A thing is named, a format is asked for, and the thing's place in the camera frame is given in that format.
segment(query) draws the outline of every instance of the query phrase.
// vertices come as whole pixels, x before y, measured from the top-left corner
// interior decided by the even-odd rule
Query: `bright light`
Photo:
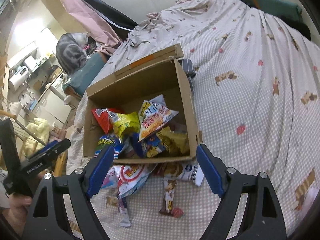
[[[20,46],[33,42],[36,36],[44,29],[42,19],[33,19],[17,25],[14,29],[14,38]]]

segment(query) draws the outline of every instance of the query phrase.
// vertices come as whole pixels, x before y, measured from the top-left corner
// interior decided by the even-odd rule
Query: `gray tabby cat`
[[[70,75],[82,68],[87,61],[84,48],[88,43],[89,33],[65,33],[56,47],[56,57],[62,69]]]

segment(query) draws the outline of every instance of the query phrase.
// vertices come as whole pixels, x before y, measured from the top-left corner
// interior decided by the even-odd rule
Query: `cat's head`
[[[76,42],[78,42],[81,48],[87,46],[90,33],[72,33],[71,35],[76,40]]]

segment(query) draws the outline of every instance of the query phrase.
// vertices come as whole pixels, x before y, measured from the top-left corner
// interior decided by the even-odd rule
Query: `bedsheet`
[[[93,82],[176,43],[197,71],[194,105],[204,143],[226,166],[268,173],[291,234],[308,188],[320,188],[319,47],[239,0],[178,0],[129,33]],[[76,123],[84,123],[86,103],[85,94]],[[83,133],[73,134],[67,173],[87,162],[82,141]],[[206,181],[201,187],[178,181],[174,206],[185,215],[161,216],[163,184],[151,176],[127,198],[132,226],[121,228],[117,209],[106,207],[107,194],[101,190],[91,203],[110,238],[118,240],[199,239],[220,201]],[[68,197],[65,202],[74,224]],[[245,202],[243,195],[228,237],[237,233]]]

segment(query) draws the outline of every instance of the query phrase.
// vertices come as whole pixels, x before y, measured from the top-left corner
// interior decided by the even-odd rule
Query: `pink fabric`
[[[104,19],[82,0],[60,1],[67,13],[72,15],[87,32],[90,32],[91,37],[95,41],[103,44],[97,51],[101,51],[110,56],[116,51],[116,48],[122,41]]]

